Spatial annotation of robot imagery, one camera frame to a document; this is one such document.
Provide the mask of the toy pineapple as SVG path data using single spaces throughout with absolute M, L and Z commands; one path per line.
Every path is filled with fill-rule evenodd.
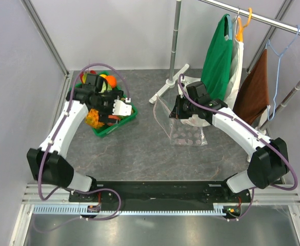
M 94 129 L 100 129 L 105 124 L 100 122 L 98 111 L 91 109 L 85 117 L 85 123 Z

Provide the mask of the peach fruit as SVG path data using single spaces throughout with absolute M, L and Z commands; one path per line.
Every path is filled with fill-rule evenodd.
M 112 126 L 112 125 L 118 124 L 120 122 L 120 120 L 121 120 L 121 118 L 119 116 L 109 115 L 107 125 Z

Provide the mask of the clear zip top bag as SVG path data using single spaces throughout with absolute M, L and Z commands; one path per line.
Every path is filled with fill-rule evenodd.
M 191 126 L 184 120 L 169 118 L 173 106 L 162 97 L 155 95 L 153 116 L 175 146 L 205 146 L 208 144 L 203 127 Z

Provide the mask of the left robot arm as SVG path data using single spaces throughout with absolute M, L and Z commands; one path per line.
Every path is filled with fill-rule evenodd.
M 39 195 L 42 195 L 42 185 L 49 184 L 79 191 L 86 201 L 97 198 L 96 180 L 78 173 L 66 161 L 67 152 L 80 123 L 90 110 L 97 110 L 102 121 L 111 121 L 113 115 L 130 115 L 132 106 L 123 101 L 123 97 L 123 91 L 118 89 L 101 93 L 74 88 L 68 92 L 63 111 L 49 135 L 38 148 L 27 152 L 27 161 L 37 181 Z

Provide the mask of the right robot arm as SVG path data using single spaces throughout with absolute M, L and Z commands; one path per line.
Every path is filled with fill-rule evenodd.
M 176 120 L 198 116 L 210 125 L 222 130 L 250 156 L 247 170 L 225 180 L 221 188 L 223 200 L 231 202 L 239 192 L 250 189 L 265 189 L 286 175 L 288 167 L 287 145 L 281 138 L 271 139 L 240 119 L 228 105 L 218 99 L 211 99 L 205 85 L 194 82 L 175 99 L 169 115 Z

